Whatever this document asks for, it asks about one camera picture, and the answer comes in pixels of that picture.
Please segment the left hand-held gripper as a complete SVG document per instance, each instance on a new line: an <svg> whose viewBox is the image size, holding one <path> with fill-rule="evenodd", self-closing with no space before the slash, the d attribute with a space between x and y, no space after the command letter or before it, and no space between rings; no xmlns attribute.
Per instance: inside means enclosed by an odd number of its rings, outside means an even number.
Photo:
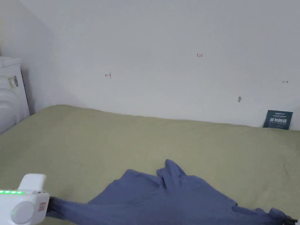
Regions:
<svg viewBox="0 0 300 225"><path fill-rule="evenodd" d="M26 174L18 189L0 190L1 225L36 225L53 210L54 197L44 190L46 175Z"/></svg>

